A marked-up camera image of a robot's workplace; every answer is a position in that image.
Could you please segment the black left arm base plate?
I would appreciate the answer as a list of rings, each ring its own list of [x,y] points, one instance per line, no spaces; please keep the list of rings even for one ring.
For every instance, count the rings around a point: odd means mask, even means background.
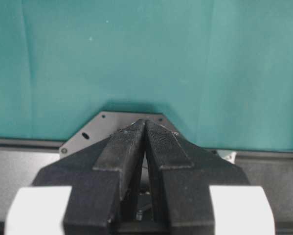
[[[178,132],[172,122],[163,114],[102,111],[79,129],[59,149],[60,158],[69,156],[90,145],[102,141],[119,129],[123,129],[139,119],[148,119]]]

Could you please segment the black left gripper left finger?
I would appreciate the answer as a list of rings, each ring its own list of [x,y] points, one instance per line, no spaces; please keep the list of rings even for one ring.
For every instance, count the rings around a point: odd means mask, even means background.
[[[144,158],[145,121],[43,167],[33,186],[71,186],[66,232],[108,232],[136,218]]]

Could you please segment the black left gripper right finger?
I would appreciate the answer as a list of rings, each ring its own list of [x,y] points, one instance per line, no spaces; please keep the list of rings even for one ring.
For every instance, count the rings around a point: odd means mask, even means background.
[[[250,185],[240,167],[150,120],[145,152],[154,220],[171,232],[215,231],[210,185]]]

